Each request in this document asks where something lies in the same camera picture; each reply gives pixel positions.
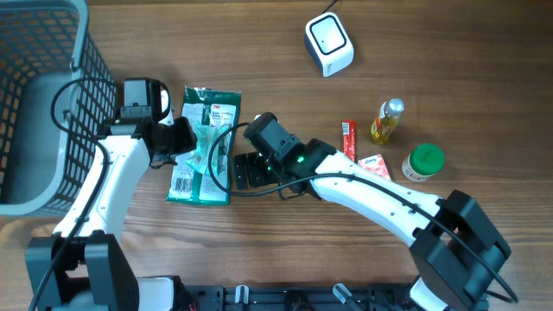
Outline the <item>green package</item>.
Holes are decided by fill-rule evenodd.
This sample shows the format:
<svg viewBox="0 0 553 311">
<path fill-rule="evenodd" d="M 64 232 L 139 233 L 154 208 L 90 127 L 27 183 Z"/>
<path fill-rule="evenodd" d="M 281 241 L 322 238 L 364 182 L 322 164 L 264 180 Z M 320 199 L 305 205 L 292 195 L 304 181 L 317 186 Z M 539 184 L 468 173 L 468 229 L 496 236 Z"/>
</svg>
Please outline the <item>green package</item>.
<svg viewBox="0 0 553 311">
<path fill-rule="evenodd" d="M 186 117 L 192 128 L 195 122 L 202 125 L 221 126 L 238 123 L 241 104 L 241 92 L 215 91 L 207 88 L 186 87 L 181 115 Z M 200 174 L 190 168 L 185 161 L 194 151 L 176 157 L 178 165 L 174 166 L 167 200 L 189 205 L 226 206 L 229 195 L 216 186 L 220 183 L 229 187 L 230 160 L 234 135 L 227 134 L 228 155 L 226 169 L 215 176 L 208 162 L 208 173 Z"/>
</svg>

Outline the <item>red white tube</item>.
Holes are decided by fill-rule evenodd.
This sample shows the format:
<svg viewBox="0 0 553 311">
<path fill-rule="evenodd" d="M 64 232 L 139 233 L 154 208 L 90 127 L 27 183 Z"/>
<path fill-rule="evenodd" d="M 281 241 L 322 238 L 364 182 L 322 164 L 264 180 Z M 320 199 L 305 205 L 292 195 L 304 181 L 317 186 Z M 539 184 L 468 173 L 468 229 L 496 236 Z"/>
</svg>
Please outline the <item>red white tube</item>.
<svg viewBox="0 0 553 311">
<path fill-rule="evenodd" d="M 351 161 L 356 159 L 357 124 L 353 120 L 342 120 L 342 152 Z"/>
</svg>

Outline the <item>small yellow bottle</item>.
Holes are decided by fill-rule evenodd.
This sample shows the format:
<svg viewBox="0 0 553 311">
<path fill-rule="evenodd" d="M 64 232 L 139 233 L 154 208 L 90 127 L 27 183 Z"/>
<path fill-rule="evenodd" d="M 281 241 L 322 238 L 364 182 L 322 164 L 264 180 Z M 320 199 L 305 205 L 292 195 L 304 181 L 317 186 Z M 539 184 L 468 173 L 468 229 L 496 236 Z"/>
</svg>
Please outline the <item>small yellow bottle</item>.
<svg viewBox="0 0 553 311">
<path fill-rule="evenodd" d="M 392 98 L 384 102 L 370 128 L 370 138 L 373 143 L 384 144 L 399 123 L 404 112 L 404 102 L 400 98 Z"/>
</svg>

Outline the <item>green lid jar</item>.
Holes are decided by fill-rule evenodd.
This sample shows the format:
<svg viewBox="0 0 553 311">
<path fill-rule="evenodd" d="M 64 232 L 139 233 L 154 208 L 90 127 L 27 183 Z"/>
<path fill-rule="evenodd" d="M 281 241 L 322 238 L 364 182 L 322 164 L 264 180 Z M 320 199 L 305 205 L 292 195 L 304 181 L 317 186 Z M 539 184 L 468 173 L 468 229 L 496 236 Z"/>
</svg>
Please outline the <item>green lid jar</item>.
<svg viewBox="0 0 553 311">
<path fill-rule="evenodd" d="M 438 173 L 444 164 L 443 151 L 435 144 L 423 143 L 404 159 L 402 172 L 411 181 L 423 182 Z"/>
</svg>

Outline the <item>light teal sachet pack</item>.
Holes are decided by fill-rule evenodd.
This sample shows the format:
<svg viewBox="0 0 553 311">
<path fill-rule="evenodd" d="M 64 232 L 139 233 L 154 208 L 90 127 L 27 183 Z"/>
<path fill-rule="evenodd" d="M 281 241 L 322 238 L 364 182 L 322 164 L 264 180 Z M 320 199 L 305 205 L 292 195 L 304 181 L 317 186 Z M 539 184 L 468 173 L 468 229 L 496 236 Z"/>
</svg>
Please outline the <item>light teal sachet pack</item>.
<svg viewBox="0 0 553 311">
<path fill-rule="evenodd" d="M 185 163 L 195 172 L 200 174 L 208 173 L 208 154 L 213 146 L 213 142 L 225 130 L 230 128 L 230 124 L 222 124 L 221 126 L 202 125 L 200 122 L 195 122 L 193 126 L 194 134 L 197 137 L 196 150 L 185 161 Z M 227 138 L 223 138 L 215 151 L 211 161 L 211 168 L 215 176 L 219 176 L 226 169 L 226 160 L 228 155 Z"/>
</svg>

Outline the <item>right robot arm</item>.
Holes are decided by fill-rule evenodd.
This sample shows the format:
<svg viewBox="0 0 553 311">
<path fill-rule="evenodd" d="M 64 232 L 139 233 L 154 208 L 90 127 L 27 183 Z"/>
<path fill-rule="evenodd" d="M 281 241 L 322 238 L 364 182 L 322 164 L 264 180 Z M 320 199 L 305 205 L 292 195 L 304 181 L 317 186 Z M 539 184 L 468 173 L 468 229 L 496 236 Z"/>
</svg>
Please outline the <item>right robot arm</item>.
<svg viewBox="0 0 553 311">
<path fill-rule="evenodd" d="M 386 180 L 323 141 L 302 143 L 270 112 L 243 126 L 280 187 L 345 206 L 408 247 L 418 275 L 407 306 L 474 310 L 492 282 L 517 301 L 499 275 L 511 248 L 470 195 L 454 190 L 442 198 Z"/>
</svg>

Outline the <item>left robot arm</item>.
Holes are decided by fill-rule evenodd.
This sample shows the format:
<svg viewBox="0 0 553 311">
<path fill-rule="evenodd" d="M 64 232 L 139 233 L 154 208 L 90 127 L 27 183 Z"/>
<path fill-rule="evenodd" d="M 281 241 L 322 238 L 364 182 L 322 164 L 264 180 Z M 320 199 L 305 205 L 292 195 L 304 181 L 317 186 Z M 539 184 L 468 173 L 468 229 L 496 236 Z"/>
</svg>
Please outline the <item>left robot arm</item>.
<svg viewBox="0 0 553 311">
<path fill-rule="evenodd" d="M 32 238 L 25 261 L 32 310 L 188 310 L 194 298 L 178 276 L 138 278 L 119 239 L 137 183 L 148 168 L 175 164 L 196 148 L 188 120 L 170 115 L 158 79 L 123 83 L 124 103 L 95 134 L 94 160 L 78 197 L 48 238 Z"/>
</svg>

